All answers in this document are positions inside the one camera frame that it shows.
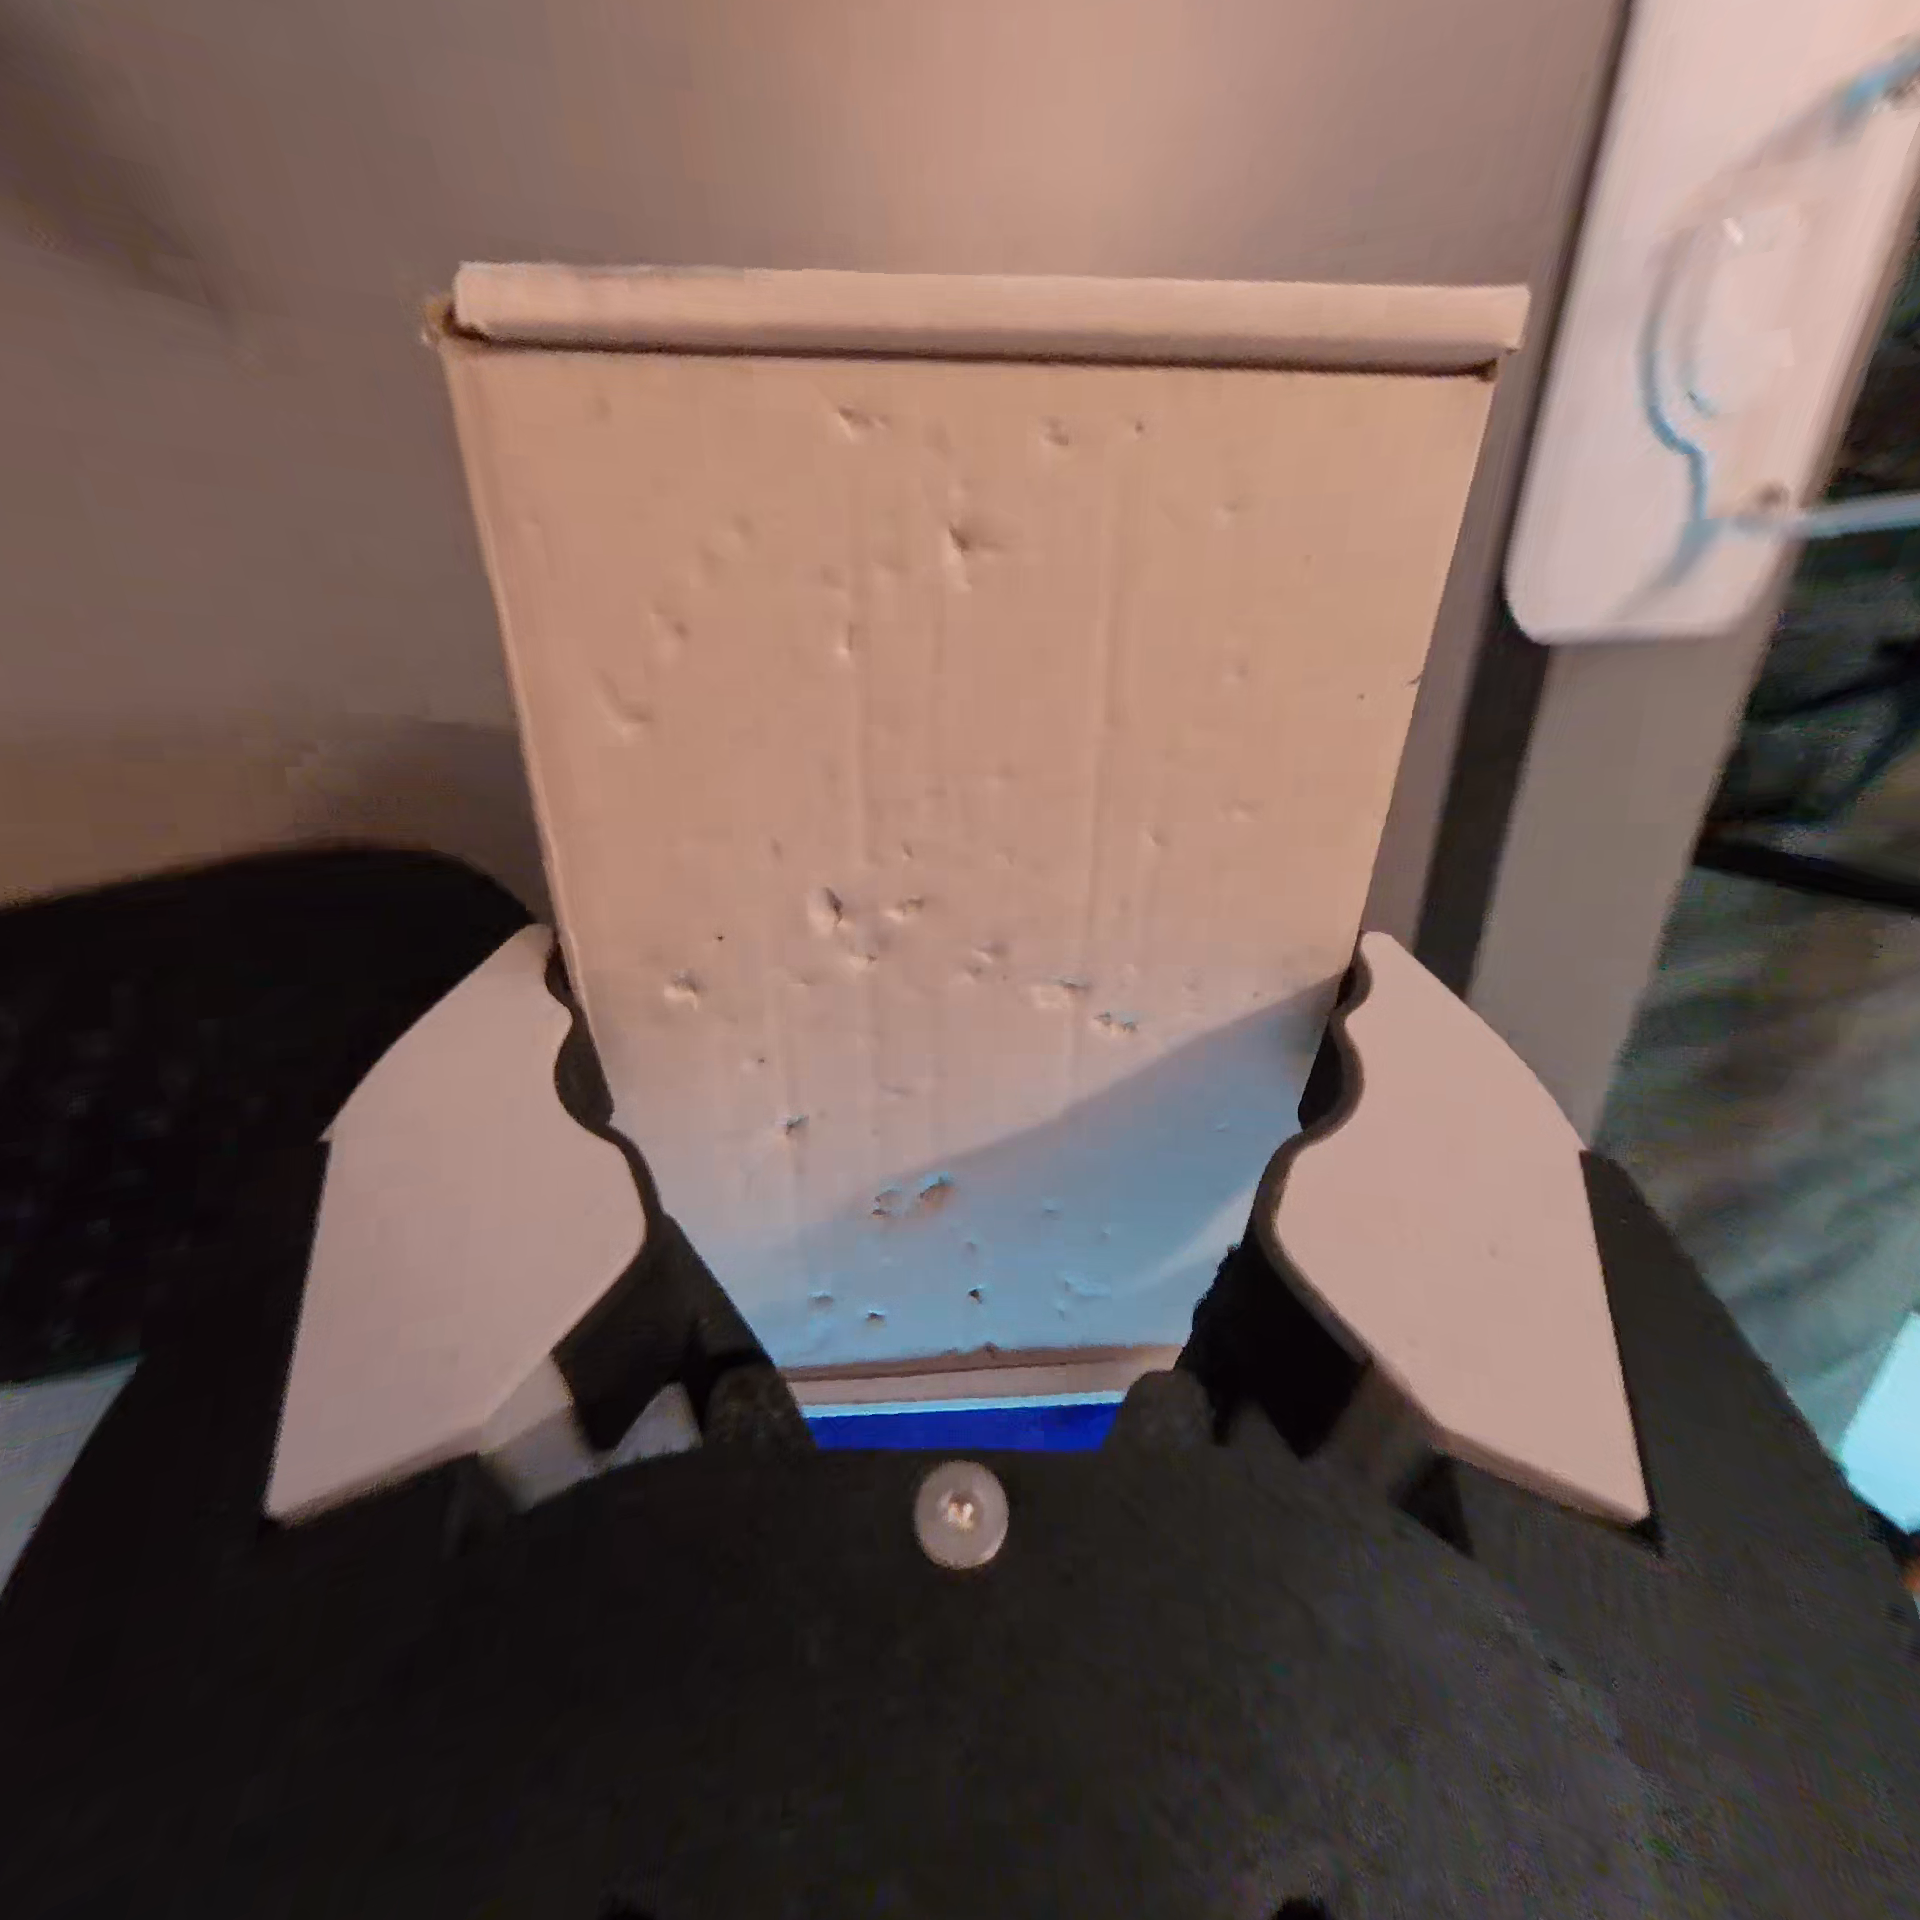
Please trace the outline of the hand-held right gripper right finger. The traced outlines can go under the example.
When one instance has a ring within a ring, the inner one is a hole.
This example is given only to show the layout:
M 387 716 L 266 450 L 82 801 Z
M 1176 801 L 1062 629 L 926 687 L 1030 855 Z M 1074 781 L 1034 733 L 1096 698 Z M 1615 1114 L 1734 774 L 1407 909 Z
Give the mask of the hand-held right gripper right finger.
M 1400 1499 L 1439 1460 L 1617 1530 L 1649 1517 L 1582 1143 L 1519 1055 L 1360 934 L 1330 1105 L 1270 1158 L 1256 1241 L 1357 1363 L 1331 1460 Z

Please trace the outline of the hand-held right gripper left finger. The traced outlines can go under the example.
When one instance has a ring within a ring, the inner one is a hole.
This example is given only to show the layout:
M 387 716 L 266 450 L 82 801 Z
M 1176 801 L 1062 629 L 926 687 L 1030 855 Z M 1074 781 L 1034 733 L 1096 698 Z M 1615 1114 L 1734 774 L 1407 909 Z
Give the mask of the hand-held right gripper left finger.
M 641 1249 L 622 1150 L 558 1090 L 554 938 L 517 930 L 386 1047 L 325 1132 L 263 1509 L 306 1523 L 507 1450 L 568 1396 L 552 1351 Z

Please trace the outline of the blue plastic bin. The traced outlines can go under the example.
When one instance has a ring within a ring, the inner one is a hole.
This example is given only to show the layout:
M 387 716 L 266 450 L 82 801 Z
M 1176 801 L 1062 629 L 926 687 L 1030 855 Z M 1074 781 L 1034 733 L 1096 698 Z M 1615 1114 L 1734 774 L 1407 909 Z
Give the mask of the blue plastic bin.
M 1119 1395 L 926 1398 L 806 1406 L 806 1431 L 830 1452 L 1083 1454 L 1113 1433 Z

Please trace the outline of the white cardboard mailer box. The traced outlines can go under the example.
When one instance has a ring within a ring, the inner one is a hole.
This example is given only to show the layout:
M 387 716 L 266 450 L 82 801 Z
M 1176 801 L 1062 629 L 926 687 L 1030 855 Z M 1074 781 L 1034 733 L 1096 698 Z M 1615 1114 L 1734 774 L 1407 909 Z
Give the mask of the white cardboard mailer box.
M 614 1125 L 806 1373 L 1184 1335 L 1352 958 L 1519 284 L 464 262 Z

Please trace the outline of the grey desk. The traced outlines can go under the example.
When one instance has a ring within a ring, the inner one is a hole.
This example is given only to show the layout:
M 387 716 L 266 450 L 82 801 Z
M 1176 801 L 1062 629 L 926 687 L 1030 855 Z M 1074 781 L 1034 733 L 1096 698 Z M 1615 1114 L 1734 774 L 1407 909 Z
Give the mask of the grey desk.
M 465 259 L 1527 282 L 1621 5 L 5 5 L 5 890 L 535 901 L 421 302 Z

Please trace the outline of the black wrist rest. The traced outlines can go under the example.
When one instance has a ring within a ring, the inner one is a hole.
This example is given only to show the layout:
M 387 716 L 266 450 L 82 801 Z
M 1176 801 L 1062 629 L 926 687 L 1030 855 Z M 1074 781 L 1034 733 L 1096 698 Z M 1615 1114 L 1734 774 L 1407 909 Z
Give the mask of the black wrist rest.
M 298 849 L 2 915 L 2 1379 L 138 1356 L 233 1213 L 530 909 L 453 855 Z

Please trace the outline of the white-based document stand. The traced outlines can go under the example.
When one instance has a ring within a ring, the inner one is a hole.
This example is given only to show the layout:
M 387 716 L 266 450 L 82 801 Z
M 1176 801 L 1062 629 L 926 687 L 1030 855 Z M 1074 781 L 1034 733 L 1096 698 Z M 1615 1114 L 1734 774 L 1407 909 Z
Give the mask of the white-based document stand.
M 1546 645 L 1713 637 L 1823 506 L 1914 196 L 1914 2 L 1624 9 L 1503 555 Z

